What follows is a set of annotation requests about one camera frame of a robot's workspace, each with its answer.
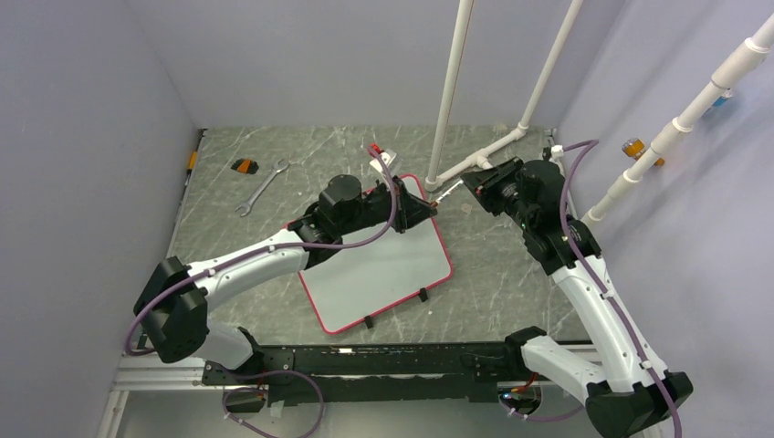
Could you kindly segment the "red framed whiteboard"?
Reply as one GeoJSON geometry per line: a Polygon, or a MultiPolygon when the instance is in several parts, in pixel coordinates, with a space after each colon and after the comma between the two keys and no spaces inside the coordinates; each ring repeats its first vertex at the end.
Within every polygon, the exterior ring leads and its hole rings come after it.
{"type": "Polygon", "coordinates": [[[343,250],[298,274],[323,332],[337,335],[450,279],[435,219],[343,250]]]}

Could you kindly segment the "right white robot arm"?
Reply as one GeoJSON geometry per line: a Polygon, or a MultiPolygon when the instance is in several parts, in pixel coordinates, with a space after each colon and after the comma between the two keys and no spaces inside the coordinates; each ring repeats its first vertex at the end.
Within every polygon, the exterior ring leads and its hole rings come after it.
{"type": "Polygon", "coordinates": [[[676,409],[693,384],[685,373],[669,370],[632,322],[600,246],[567,210],[559,166],[514,159],[468,172],[461,181],[486,212],[515,222],[528,253],[570,301],[601,360],[585,360],[545,330],[529,327],[504,341],[507,374],[538,374],[556,383],[581,403],[603,437],[653,437],[665,421],[681,436],[676,409]]]}

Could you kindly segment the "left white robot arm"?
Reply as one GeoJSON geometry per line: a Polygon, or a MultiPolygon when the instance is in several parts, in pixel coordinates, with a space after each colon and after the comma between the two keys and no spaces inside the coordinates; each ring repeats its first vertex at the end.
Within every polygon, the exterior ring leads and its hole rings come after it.
{"type": "Polygon", "coordinates": [[[337,253],[433,218],[435,203],[410,193],[398,176],[364,192],[352,175],[333,177],[303,215],[268,239],[219,258],[162,260],[137,299],[131,326],[141,328],[163,363],[198,356],[225,366],[241,383],[262,370],[261,351],[244,328],[216,328],[209,313],[270,279],[318,266],[337,253]]]}

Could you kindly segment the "white marker pen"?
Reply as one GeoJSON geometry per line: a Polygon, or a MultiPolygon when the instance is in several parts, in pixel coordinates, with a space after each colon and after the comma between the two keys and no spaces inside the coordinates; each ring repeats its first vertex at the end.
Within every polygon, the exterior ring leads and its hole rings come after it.
{"type": "Polygon", "coordinates": [[[456,191],[459,188],[461,183],[462,183],[461,181],[458,181],[454,185],[450,186],[447,190],[442,192],[436,199],[434,199],[431,202],[431,205],[434,207],[437,207],[438,205],[443,203],[454,191],[456,191]]]}

